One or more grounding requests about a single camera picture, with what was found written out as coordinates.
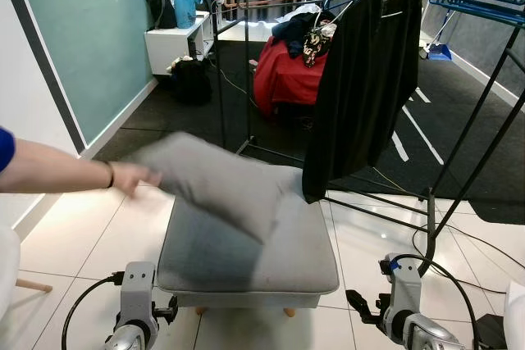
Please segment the blue tote bag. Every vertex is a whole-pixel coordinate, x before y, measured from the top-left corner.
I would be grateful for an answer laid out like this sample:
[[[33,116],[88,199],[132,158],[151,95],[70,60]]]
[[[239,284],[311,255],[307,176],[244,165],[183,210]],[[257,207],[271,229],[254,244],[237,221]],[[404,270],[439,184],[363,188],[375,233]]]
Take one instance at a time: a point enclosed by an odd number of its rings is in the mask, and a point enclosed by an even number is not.
[[[174,0],[173,7],[177,28],[188,29],[194,27],[196,16],[198,16],[196,0]]]

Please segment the grey pillow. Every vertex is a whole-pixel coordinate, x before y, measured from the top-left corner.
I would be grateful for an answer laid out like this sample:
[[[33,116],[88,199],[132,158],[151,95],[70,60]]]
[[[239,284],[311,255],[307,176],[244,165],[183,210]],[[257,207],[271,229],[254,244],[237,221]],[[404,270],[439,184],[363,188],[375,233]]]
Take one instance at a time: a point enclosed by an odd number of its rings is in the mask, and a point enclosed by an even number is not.
[[[160,174],[164,192],[260,243],[308,206],[300,169],[236,155],[189,133],[171,133],[129,159]]]

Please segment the blue dustpan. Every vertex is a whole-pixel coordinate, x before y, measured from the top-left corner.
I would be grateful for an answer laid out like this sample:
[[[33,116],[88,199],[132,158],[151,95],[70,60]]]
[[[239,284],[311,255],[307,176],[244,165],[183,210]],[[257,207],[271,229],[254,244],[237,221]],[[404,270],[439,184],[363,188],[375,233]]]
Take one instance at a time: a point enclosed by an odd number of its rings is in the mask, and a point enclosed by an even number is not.
[[[424,57],[432,61],[451,61],[453,59],[449,47],[443,43],[425,43],[422,49],[425,51]]]

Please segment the patterned floral garment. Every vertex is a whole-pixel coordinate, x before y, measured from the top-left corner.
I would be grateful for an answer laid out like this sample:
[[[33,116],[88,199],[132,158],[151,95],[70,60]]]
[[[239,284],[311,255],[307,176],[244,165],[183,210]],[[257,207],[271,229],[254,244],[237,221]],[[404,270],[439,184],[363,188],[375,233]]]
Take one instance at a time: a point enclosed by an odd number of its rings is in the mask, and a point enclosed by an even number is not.
[[[304,36],[303,61],[305,66],[315,66],[317,59],[326,54],[337,24],[329,23],[312,29]]]

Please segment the person's bare hand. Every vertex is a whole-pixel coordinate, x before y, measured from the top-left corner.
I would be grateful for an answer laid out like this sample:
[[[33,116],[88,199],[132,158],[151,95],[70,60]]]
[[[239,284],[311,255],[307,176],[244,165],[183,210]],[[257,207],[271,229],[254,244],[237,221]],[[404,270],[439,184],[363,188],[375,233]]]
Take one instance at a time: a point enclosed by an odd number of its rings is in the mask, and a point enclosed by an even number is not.
[[[108,162],[110,170],[110,189],[120,190],[125,196],[133,198],[136,189],[142,184],[158,186],[162,175],[148,167],[129,162]]]

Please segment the white low cabinet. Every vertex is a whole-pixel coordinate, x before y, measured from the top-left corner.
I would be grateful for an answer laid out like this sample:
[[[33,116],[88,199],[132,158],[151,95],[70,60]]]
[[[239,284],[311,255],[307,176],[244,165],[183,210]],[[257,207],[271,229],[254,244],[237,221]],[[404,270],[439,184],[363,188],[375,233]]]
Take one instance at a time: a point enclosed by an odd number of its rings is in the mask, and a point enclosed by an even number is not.
[[[214,45],[212,16],[196,13],[189,28],[157,29],[144,33],[148,61],[153,75],[169,75],[169,65],[179,57],[195,57],[202,61]]]

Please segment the black metal clothes rack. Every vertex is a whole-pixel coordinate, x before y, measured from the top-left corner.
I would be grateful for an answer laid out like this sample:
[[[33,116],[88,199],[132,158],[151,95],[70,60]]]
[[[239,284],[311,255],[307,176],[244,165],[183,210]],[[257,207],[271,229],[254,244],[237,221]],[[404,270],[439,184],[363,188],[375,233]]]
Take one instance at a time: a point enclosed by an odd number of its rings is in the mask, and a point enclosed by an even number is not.
[[[299,4],[319,4],[320,10],[326,11],[327,9],[330,9],[331,6],[331,0],[300,0],[295,2],[278,2],[277,4],[263,6],[251,6],[248,8],[226,9],[224,7],[224,4],[221,4],[221,2],[213,0],[203,1],[207,2],[210,5],[209,13],[212,16],[214,43],[218,43],[222,32],[225,32],[231,28],[235,28],[238,24],[246,24],[248,19],[248,9],[289,7]],[[507,43],[504,47],[500,59],[498,60],[498,62],[496,62],[494,72],[492,72],[491,76],[489,76],[487,84],[485,85],[485,88],[482,91],[480,98],[477,100],[475,109],[472,110],[472,114],[470,114],[468,122],[466,122],[465,126],[463,126],[463,129],[461,130],[461,133],[457,138],[456,144],[454,145],[453,150],[451,150],[451,159],[456,158],[456,155],[460,151],[462,144],[464,143],[466,137],[468,137],[468,133],[473,127],[473,124],[475,124],[477,115],[480,114],[483,104],[486,102],[488,95],[491,92],[491,89],[495,87],[496,76],[498,76],[499,72],[501,71],[506,59],[511,59],[514,65],[518,66],[518,68],[520,69],[525,68],[524,62],[522,61],[521,57],[518,57],[518,55],[513,52],[513,45],[515,43],[515,40],[517,40],[517,37],[520,35],[524,28],[513,27],[513,29],[514,31],[511,32],[509,40],[507,40]],[[472,174],[469,175],[468,181],[463,183],[458,195],[456,196],[456,198],[454,198],[453,204],[450,205],[450,209],[445,213],[445,215],[443,215],[443,218],[441,220],[436,219],[435,190],[439,188],[445,175],[450,173],[451,164],[449,162],[443,164],[440,173],[438,177],[436,177],[435,182],[432,183],[432,186],[428,189],[425,189],[425,192],[422,195],[417,196],[419,201],[425,203],[424,209],[421,209],[420,212],[421,215],[424,215],[425,218],[427,218],[427,225],[421,227],[417,225],[410,225],[410,223],[405,221],[400,222],[400,225],[404,227],[412,227],[412,230],[415,230],[416,233],[424,233],[427,236],[427,249],[425,249],[424,253],[423,264],[420,270],[421,274],[425,274],[425,271],[427,271],[428,268],[434,265],[434,262],[431,258],[434,257],[434,253],[436,250],[436,238],[439,237],[439,235],[442,233],[442,230],[445,229],[447,224],[449,224],[451,215],[454,214],[454,209],[456,209],[458,205],[463,201],[463,198],[465,197],[466,193],[472,187],[473,182],[475,182],[476,178],[480,175],[481,171],[483,170],[483,167],[488,162],[489,158],[491,158],[491,155],[494,154],[495,149],[498,148],[498,145],[501,143],[503,137],[507,134],[507,132],[509,132],[511,124],[513,124],[515,117],[517,117],[518,114],[521,113],[523,107],[524,98],[518,98],[517,102],[515,102],[513,106],[513,109],[511,109],[511,111],[509,112],[509,116],[507,116],[505,121],[503,122],[501,129],[498,130],[498,133],[496,133],[494,139],[492,139],[491,143],[488,144],[486,151],[475,165],[475,169],[472,170]]]

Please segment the black floor bag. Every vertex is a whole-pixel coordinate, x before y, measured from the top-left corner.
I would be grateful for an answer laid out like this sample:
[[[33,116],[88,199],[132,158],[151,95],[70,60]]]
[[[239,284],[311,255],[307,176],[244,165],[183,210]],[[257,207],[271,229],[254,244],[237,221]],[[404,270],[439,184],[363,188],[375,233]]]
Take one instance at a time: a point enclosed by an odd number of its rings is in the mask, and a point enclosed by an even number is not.
[[[212,99],[210,79],[203,62],[195,57],[179,57],[170,72],[173,98],[181,104],[202,106]]]

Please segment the black hanging garment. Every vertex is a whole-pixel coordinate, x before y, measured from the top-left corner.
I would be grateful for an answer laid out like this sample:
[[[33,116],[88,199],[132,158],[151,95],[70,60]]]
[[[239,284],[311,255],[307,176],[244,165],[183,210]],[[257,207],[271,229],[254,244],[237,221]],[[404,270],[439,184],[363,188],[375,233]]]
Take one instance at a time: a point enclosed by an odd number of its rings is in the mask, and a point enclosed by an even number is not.
[[[360,0],[336,20],[301,177],[307,203],[377,166],[417,87],[421,19],[422,0]]]

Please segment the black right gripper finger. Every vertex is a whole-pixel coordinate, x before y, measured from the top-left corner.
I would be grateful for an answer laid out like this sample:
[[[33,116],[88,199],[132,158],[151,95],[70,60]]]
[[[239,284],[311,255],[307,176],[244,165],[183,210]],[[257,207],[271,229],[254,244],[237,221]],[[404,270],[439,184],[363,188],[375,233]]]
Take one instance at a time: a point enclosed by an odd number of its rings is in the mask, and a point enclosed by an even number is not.
[[[348,289],[345,291],[346,302],[348,302],[349,307],[356,311],[360,320],[367,325],[375,326],[377,324],[376,314],[371,312],[370,305],[368,301],[365,300],[361,293],[358,293],[357,290]]]

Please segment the white chair with wooden leg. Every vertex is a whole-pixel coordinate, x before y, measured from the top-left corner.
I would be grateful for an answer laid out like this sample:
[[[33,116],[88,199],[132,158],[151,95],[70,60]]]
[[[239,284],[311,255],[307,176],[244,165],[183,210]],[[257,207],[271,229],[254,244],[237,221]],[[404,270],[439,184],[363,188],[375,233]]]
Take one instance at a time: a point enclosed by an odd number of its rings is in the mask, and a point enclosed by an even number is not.
[[[53,286],[20,279],[21,238],[11,227],[0,225],[0,320],[10,309],[15,287],[51,293]]]

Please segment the red cloth cover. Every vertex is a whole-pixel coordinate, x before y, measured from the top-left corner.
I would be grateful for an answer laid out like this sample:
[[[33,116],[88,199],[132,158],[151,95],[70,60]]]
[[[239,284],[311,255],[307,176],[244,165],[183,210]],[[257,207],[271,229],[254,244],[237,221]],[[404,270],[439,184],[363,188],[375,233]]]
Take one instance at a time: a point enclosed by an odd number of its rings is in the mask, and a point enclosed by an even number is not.
[[[328,57],[325,53],[314,65],[306,66],[302,57],[293,59],[285,43],[270,36],[260,51],[253,76],[253,100],[260,113],[273,117],[277,103],[315,106]]]

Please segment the grey upholstered ottoman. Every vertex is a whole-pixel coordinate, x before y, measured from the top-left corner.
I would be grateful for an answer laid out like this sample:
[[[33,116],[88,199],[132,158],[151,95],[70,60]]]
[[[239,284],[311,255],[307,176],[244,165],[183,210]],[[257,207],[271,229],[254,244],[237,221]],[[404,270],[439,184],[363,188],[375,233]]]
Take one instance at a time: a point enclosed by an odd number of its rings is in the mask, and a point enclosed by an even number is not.
[[[174,198],[155,284],[181,307],[317,307],[339,288],[337,260],[322,207],[304,200],[303,172],[276,169],[275,229],[263,243],[183,197]]]

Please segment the dark blue garment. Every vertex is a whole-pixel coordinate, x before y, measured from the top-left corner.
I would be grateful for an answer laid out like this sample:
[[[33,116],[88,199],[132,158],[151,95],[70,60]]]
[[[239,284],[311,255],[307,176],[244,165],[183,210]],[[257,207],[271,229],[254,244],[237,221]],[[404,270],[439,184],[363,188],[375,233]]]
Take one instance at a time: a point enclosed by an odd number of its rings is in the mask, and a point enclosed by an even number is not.
[[[295,59],[303,54],[304,36],[315,27],[315,20],[324,25],[334,20],[334,14],[327,11],[320,13],[299,13],[287,21],[282,21],[272,28],[274,43],[284,43],[289,57]]]

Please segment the black backpack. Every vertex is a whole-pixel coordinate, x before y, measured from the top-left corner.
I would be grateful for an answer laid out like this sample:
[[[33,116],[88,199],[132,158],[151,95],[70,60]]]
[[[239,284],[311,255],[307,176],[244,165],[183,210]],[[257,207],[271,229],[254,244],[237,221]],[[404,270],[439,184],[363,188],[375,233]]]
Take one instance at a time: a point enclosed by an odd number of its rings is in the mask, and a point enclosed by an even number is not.
[[[177,27],[173,0],[145,0],[153,23],[148,30],[166,30]]]

